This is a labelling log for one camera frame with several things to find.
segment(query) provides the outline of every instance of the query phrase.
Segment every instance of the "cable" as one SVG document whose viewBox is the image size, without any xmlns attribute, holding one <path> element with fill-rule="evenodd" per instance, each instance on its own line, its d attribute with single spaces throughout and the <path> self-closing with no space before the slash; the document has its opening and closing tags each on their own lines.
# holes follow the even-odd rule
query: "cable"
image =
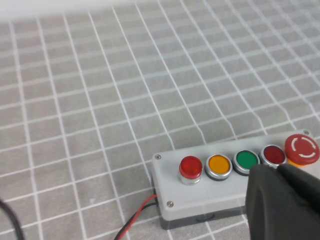
<svg viewBox="0 0 320 240">
<path fill-rule="evenodd" d="M 14 211 L 12 211 L 12 209 L 7 204 L 5 204 L 1 199 L 0 199 L 0 208 L 5 212 L 5 214 L 10 219 L 11 224 L 15 230 L 16 238 L 18 240 L 25 240 L 24 233 L 22 232 L 21 227 L 20 227 L 21 226 L 20 222 L 19 222 L 16 214 L 14 213 Z"/>
<path fill-rule="evenodd" d="M 130 219 L 125 223 L 125 225 L 120 229 L 120 231 L 117 233 L 117 235 L 115 236 L 114 240 L 120 240 L 125 234 L 126 232 L 129 230 L 129 228 L 132 226 L 132 224 L 137 220 L 139 214 L 142 212 L 142 210 L 151 207 L 151 206 L 157 206 L 158 203 L 157 202 L 152 202 L 146 205 L 147 202 L 149 202 L 151 199 L 156 198 L 157 195 L 152 195 L 149 196 L 146 200 L 144 200 L 144 202 L 141 204 L 140 208 L 138 209 L 138 211 L 136 211 L 135 214 L 132 215 L 132 217 L 130 217 Z"/>
</svg>

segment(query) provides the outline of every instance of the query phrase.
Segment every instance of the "gray cutting mat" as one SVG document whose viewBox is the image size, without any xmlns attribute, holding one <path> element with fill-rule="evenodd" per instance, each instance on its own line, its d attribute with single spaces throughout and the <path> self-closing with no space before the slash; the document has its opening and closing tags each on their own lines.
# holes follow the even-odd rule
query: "gray cutting mat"
<svg viewBox="0 0 320 240">
<path fill-rule="evenodd" d="M 152 194 L 158 151 L 300 128 L 320 143 L 319 6 L 170 0 L 1 23 L 0 197 L 27 239 L 113 239 Z M 249 238 L 241 215 L 158 218 L 126 238 Z"/>
</svg>

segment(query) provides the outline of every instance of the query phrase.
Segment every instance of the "red wire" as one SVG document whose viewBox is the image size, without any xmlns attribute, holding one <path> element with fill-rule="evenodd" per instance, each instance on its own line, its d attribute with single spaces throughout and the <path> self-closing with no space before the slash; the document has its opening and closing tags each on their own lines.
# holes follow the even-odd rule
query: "red wire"
<svg viewBox="0 0 320 240">
<path fill-rule="evenodd" d="M 132 221 L 128 224 L 128 226 L 126 226 L 126 228 L 123 230 L 123 232 L 119 236 L 119 239 L 121 239 L 126 234 L 126 232 L 129 230 L 131 225 L 137 220 L 137 218 L 139 217 L 139 214 L 141 213 L 142 208 L 144 207 L 144 205 L 146 205 L 147 202 L 149 202 L 151 199 L 154 199 L 156 197 L 157 197 L 157 195 L 155 194 L 155 195 L 149 196 L 146 200 L 144 200 L 144 202 L 142 203 L 142 205 L 140 206 L 138 211 L 136 211 L 136 214 L 134 215 Z"/>
</svg>

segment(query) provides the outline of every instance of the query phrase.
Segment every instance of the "dark red button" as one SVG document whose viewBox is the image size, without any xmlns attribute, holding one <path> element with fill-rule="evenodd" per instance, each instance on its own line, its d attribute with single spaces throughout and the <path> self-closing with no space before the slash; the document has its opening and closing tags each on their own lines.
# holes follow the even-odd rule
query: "dark red button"
<svg viewBox="0 0 320 240">
<path fill-rule="evenodd" d="M 180 163 L 179 171 L 186 179 L 196 179 L 202 173 L 202 163 L 195 156 L 186 156 Z"/>
<path fill-rule="evenodd" d="M 263 155 L 272 164 L 282 164 L 286 160 L 284 151 L 275 145 L 266 146 Z"/>
<path fill-rule="evenodd" d="M 303 134 L 294 134 L 285 140 L 284 151 L 289 160 L 298 165 L 308 165 L 320 157 L 320 149 L 315 140 Z"/>
</svg>

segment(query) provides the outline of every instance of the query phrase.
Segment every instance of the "control box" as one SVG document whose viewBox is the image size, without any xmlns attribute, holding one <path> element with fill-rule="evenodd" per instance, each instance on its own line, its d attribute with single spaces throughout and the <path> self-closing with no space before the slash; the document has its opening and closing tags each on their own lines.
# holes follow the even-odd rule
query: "control box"
<svg viewBox="0 0 320 240">
<path fill-rule="evenodd" d="M 319 147 L 302 129 L 155 153 L 152 179 L 165 229 L 238 215 L 253 164 L 291 163 L 320 179 Z"/>
</svg>

